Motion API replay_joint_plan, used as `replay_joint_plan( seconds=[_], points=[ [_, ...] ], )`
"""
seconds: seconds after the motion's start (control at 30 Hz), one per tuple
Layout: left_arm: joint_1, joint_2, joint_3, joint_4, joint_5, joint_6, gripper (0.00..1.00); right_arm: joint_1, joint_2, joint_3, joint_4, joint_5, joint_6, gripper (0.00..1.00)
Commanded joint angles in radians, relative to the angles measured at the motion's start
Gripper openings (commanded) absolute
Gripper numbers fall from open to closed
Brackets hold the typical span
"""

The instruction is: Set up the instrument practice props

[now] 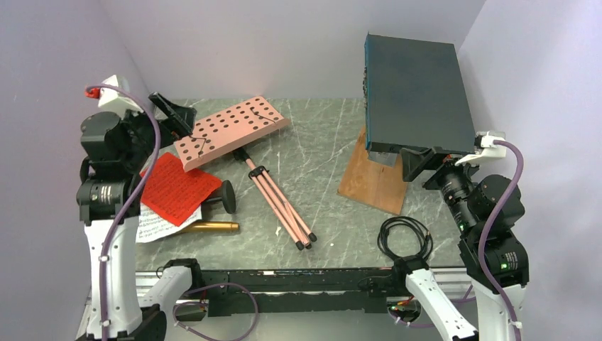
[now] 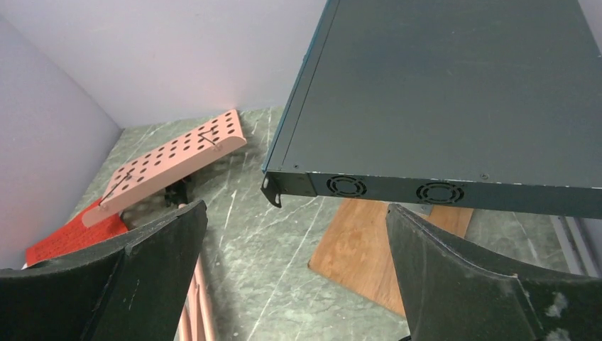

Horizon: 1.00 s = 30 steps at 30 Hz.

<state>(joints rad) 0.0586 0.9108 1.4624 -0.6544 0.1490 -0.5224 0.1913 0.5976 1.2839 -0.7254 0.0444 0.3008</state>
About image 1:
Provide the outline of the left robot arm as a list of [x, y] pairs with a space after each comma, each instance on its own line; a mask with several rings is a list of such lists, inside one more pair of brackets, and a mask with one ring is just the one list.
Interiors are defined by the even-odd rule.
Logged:
[[80, 127], [86, 157], [76, 201], [89, 246], [92, 282], [83, 339], [164, 340], [176, 301], [181, 294], [197, 297], [204, 279], [196, 260], [176, 259], [168, 263], [166, 276], [138, 297], [134, 247], [141, 194], [160, 149], [189, 136], [197, 112], [154, 92], [150, 101], [165, 115], [157, 119], [118, 87], [85, 90], [97, 100], [110, 93], [122, 99], [118, 112], [101, 108]]

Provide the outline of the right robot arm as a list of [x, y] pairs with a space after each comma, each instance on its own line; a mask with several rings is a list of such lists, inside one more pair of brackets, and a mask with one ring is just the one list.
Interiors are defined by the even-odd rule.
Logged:
[[[470, 168], [479, 159], [505, 158], [507, 151], [516, 159], [512, 178], [493, 174], [472, 183]], [[512, 228], [525, 214], [518, 188], [523, 170], [520, 150], [508, 141], [495, 140], [454, 165], [445, 163], [427, 181], [427, 189], [444, 196], [461, 232], [459, 250], [475, 293], [478, 326], [459, 312], [421, 256], [396, 259], [391, 285], [400, 295], [417, 300], [443, 340], [522, 339], [518, 310], [529, 282], [529, 260]]]

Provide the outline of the pink music stand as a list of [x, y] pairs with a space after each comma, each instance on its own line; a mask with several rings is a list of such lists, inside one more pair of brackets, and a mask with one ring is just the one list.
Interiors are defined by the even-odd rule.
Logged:
[[192, 171], [225, 154], [249, 167], [248, 177], [299, 250], [311, 249], [317, 236], [276, 185], [265, 166], [252, 160], [245, 147], [288, 126], [265, 97], [256, 96], [193, 122], [192, 133], [175, 143], [184, 171]]

